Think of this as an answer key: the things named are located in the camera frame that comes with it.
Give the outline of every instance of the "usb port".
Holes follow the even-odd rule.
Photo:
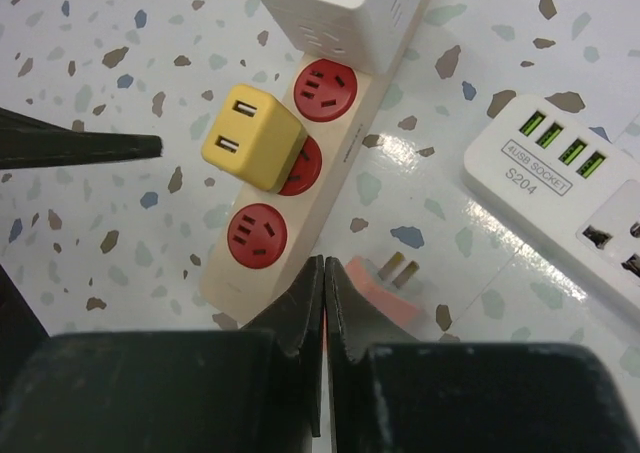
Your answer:
[[[219,146],[223,150],[230,151],[231,153],[235,153],[236,151],[238,151],[238,147],[240,145],[235,141],[231,141],[230,139],[225,138],[224,136],[219,136],[216,140],[216,146]]]
[[[578,174],[583,178],[589,178],[594,171],[596,171],[600,165],[604,162],[606,157],[602,153],[597,151],[591,155],[591,157],[584,162],[584,164],[578,170]]]
[[[582,140],[576,140],[571,143],[571,146],[567,148],[567,150],[560,156],[560,161],[565,165],[570,165],[573,160],[575,160],[580,153],[584,151],[587,147],[587,144]]]
[[[238,113],[242,113],[243,115],[247,115],[249,118],[253,118],[256,116],[258,109],[255,106],[248,105],[241,101],[236,101],[236,104],[233,105],[233,109]]]
[[[553,143],[553,140],[558,137],[562,130],[563,128],[559,124],[554,123],[553,125],[551,125],[551,127],[549,127],[547,132],[542,135],[538,141],[536,141],[536,143],[542,148],[546,148],[551,143]]]
[[[544,116],[539,111],[536,111],[533,116],[529,118],[529,121],[522,125],[522,128],[520,128],[520,133],[522,133],[524,136],[529,136],[531,133],[533,133],[533,130],[540,126],[540,123],[542,123],[545,118],[546,116]]]

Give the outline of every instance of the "power strip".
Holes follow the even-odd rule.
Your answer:
[[[255,219],[251,215],[238,216],[238,213],[250,205],[258,207],[259,215],[272,219],[268,229],[270,235],[275,234],[271,235],[274,236],[274,243],[277,243],[274,244],[274,249],[283,250],[273,256],[277,260],[269,262],[269,266],[248,268],[236,260],[237,251],[234,257],[230,250],[229,245],[239,235],[235,231],[229,232],[229,225],[225,227],[205,268],[200,292],[209,303],[234,320],[246,323],[254,318],[291,286],[307,261],[428,1],[421,1],[387,73],[370,76],[354,71],[357,94],[355,99],[348,101],[346,113],[337,119],[318,122],[313,112],[306,112],[306,116],[301,113],[299,84],[296,90],[298,78],[301,73],[307,74],[308,67],[320,60],[310,54],[303,56],[298,74],[282,103],[302,121],[313,140],[312,146],[319,147],[322,167],[313,186],[295,196],[267,193],[247,184],[240,191],[229,216],[230,224],[236,228],[245,228],[240,231],[248,231],[246,228],[252,227],[251,222]],[[239,225],[238,221],[244,216],[248,223]],[[268,251],[264,256],[271,256],[272,253]]]
[[[464,179],[586,289],[640,320],[640,165],[548,101],[518,96],[471,144]]]

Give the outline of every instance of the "green usb port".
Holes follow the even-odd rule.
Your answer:
[[[562,132],[562,130],[563,128],[559,124],[554,123],[546,131],[546,133],[542,135],[538,141],[536,141],[536,143],[540,145],[542,148],[546,148],[551,143],[553,143],[553,140],[555,140],[558,137],[558,135],[560,134],[560,132]]]
[[[587,144],[582,140],[576,140],[571,143],[571,146],[567,148],[567,150],[560,156],[560,161],[565,165],[570,165],[573,163],[580,153],[584,151],[587,147]]]
[[[583,178],[589,178],[594,171],[596,171],[602,163],[606,160],[606,156],[597,151],[591,155],[591,157],[584,162],[584,164],[578,170],[578,174]]]
[[[522,128],[520,128],[520,133],[522,133],[524,136],[529,136],[531,133],[533,133],[533,130],[540,126],[540,123],[542,123],[545,118],[546,116],[544,116],[539,111],[536,111],[533,116],[529,118],[529,121],[522,125]]]

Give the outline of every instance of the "usb socket power strip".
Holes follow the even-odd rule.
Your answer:
[[[640,165],[548,101],[512,100],[467,149],[465,183],[587,291],[640,320]]]

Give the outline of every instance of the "yellow plug adapter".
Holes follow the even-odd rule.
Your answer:
[[[236,85],[202,146],[207,163],[263,191],[282,189],[307,132],[273,95]]]

